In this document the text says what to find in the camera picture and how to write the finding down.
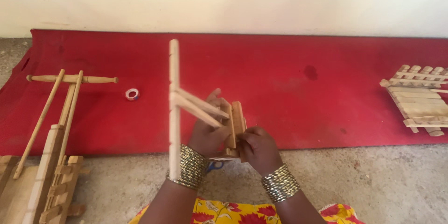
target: gold bangle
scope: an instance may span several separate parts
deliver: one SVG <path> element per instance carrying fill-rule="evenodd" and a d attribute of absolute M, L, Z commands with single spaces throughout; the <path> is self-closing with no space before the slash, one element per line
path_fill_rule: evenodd
<path fill-rule="evenodd" d="M 181 177 L 174 183 L 197 190 L 204 180 L 208 161 L 186 145 L 181 145 Z"/>
<path fill-rule="evenodd" d="M 286 164 L 283 164 L 275 172 L 263 177 L 261 181 L 273 203 L 282 202 L 294 196 L 300 190 L 299 184 L 288 170 Z"/>

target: gray floor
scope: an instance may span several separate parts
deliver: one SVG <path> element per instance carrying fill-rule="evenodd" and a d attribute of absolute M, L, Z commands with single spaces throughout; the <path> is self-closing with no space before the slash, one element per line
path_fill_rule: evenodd
<path fill-rule="evenodd" d="M 0 87 L 30 46 L 30 39 L 0 39 Z M 331 203 L 347 204 L 369 224 L 445 223 L 448 219 L 448 145 L 281 154 L 318 209 Z M 86 158 L 85 166 L 91 172 L 80 177 L 74 201 L 85 203 L 87 211 L 67 223 L 127 223 L 154 198 L 164 180 L 168 156 Z M 239 162 L 212 171 L 199 194 L 235 203 L 268 202 L 260 176 L 249 164 Z"/>

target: blue scissors handle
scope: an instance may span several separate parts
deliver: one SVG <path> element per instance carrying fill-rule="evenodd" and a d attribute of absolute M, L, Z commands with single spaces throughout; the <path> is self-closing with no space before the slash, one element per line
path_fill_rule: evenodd
<path fill-rule="evenodd" d="M 219 170 L 224 166 L 224 162 L 211 162 L 210 165 L 207 168 L 207 173 L 209 173 L 212 170 Z"/>

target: stain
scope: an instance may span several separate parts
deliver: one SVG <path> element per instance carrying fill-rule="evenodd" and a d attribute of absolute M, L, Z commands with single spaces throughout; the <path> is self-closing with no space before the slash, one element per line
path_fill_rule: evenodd
<path fill-rule="evenodd" d="M 317 80 L 317 70 L 314 66 L 306 66 L 303 70 L 303 74 L 305 74 L 306 78 L 311 81 Z"/>

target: floral dress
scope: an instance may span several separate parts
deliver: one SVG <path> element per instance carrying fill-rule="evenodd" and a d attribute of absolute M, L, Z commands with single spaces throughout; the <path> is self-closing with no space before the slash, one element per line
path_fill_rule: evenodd
<path fill-rule="evenodd" d="M 143 208 L 129 224 L 137 224 L 148 209 Z M 331 204 L 319 211 L 328 224 L 364 224 L 348 205 Z M 249 205 L 196 198 L 190 224 L 281 224 L 271 204 Z"/>

